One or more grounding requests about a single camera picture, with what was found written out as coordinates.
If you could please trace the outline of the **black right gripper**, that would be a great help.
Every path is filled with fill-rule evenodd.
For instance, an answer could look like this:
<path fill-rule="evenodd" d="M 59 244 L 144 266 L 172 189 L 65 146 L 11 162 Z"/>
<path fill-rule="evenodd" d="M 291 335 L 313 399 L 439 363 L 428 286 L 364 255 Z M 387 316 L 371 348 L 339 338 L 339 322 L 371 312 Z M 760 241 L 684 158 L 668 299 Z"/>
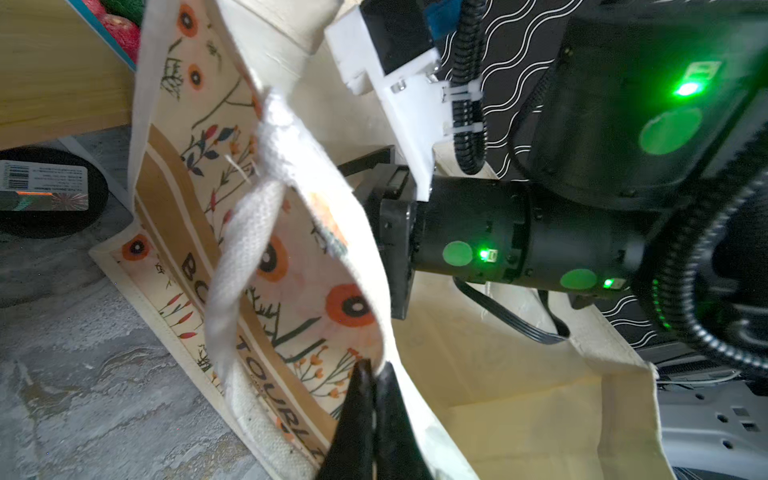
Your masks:
<path fill-rule="evenodd" d="M 416 183 L 406 165 L 396 162 L 393 146 L 381 148 L 339 166 L 350 177 L 361 173 L 354 195 L 363 206 L 382 260 L 391 299 L 392 317 L 407 316 L 414 279 L 413 229 Z"/>

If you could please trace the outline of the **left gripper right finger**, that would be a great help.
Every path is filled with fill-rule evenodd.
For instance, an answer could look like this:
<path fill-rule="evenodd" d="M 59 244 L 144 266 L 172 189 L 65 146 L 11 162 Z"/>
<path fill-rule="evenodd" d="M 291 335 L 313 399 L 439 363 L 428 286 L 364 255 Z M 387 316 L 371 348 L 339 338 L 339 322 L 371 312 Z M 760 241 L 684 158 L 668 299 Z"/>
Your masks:
<path fill-rule="evenodd" d="M 422 457 L 390 362 L 375 386 L 375 466 L 382 480 L 433 480 Z"/>

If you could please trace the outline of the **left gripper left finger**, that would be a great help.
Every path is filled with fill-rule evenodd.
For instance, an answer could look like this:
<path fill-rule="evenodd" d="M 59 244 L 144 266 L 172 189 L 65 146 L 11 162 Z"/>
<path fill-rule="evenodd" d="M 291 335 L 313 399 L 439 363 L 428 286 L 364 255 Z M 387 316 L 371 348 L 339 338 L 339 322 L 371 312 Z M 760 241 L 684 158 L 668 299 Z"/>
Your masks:
<path fill-rule="evenodd" d="M 374 379 L 371 362 L 358 361 L 338 425 L 317 480 L 372 480 L 374 461 Z"/>

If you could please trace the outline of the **cream canvas tote bag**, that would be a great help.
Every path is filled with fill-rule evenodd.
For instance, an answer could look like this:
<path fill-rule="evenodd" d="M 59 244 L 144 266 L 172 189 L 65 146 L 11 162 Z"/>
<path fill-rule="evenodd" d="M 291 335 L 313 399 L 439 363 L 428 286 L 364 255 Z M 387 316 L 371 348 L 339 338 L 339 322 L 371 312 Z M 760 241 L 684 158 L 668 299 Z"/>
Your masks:
<path fill-rule="evenodd" d="M 393 142 L 321 36 L 350 2 L 151 1 L 133 224 L 92 257 L 276 479 L 311 479 L 354 365 L 393 365 L 436 479 L 669 479 L 652 369 L 595 308 L 489 294 L 569 339 L 524 338 L 420 274 L 405 322 L 342 162 Z"/>

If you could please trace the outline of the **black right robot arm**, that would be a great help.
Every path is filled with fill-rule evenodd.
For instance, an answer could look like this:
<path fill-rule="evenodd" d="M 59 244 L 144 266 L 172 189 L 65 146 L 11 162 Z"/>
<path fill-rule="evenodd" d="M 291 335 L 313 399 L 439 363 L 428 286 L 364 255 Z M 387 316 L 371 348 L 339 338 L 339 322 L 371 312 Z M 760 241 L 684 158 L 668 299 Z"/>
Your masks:
<path fill-rule="evenodd" d="M 373 92 L 404 162 L 366 156 L 355 193 L 402 319 L 418 271 L 446 275 L 506 325 L 534 327 L 478 291 L 564 292 L 574 308 L 633 292 L 681 343 L 767 373 L 767 5 L 604 1 L 568 21 L 508 127 L 519 181 L 487 158 L 481 1 L 365 1 L 325 38 L 345 85 Z"/>

